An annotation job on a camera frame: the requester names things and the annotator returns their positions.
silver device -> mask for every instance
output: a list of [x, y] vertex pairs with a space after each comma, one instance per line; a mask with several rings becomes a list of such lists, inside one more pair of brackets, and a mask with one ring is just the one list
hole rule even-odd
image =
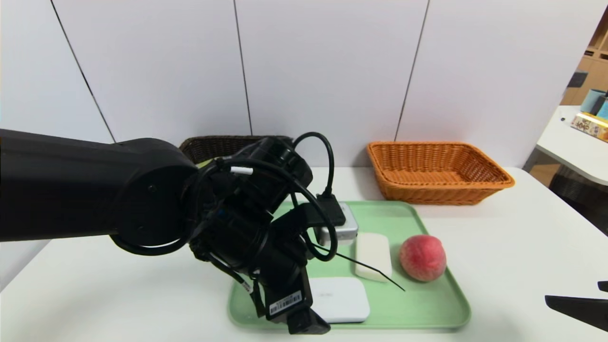
[[[350, 245], [353, 243], [355, 237], [357, 237], [357, 232], [359, 231], [359, 225], [357, 221], [354, 219], [353, 212], [350, 210], [350, 207], [344, 203], [339, 202], [340, 208], [346, 217], [346, 222], [343, 226], [336, 227], [336, 235], [338, 238], [338, 245]], [[330, 232], [327, 230], [327, 227], [320, 227], [314, 229], [314, 235], [317, 238], [317, 243], [322, 246], [330, 245]]]

wooden shelf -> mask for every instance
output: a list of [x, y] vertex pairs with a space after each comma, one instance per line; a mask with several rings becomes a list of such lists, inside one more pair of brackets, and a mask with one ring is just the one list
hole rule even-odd
[[608, 9], [585, 49], [577, 69], [587, 71], [587, 78], [580, 88], [567, 88], [562, 105], [580, 105], [589, 89], [608, 89]]

white table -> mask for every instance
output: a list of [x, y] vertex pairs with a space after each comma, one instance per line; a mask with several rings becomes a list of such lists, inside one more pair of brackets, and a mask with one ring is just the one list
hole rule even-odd
[[608, 185], [608, 143], [570, 127], [579, 109], [559, 106], [536, 148], [588, 180]]
[[[526, 172], [476, 206], [416, 206], [443, 241], [472, 308], [458, 330], [337, 330], [290, 337], [236, 328], [232, 280], [188, 248], [135, 256], [107, 237], [53, 240], [2, 292], [2, 342], [606, 341], [608, 333], [549, 309], [544, 295], [606, 298], [608, 239]], [[326, 169], [314, 169], [320, 192]], [[338, 168], [341, 200], [382, 199], [372, 169]]]

orange wicker basket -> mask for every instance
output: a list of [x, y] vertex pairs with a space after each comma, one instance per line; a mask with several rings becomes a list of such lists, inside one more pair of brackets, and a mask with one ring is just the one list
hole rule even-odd
[[496, 162], [462, 142], [372, 142], [367, 152], [387, 200], [477, 204], [515, 185]]

white soap bar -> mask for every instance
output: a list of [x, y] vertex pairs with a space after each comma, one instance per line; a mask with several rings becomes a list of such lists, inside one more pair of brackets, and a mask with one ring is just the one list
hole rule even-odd
[[[374, 232], [360, 232], [357, 236], [355, 259], [366, 265], [382, 271], [387, 277], [393, 274], [390, 262], [389, 239]], [[380, 273], [357, 264], [354, 273], [362, 278], [373, 281], [388, 282]]]

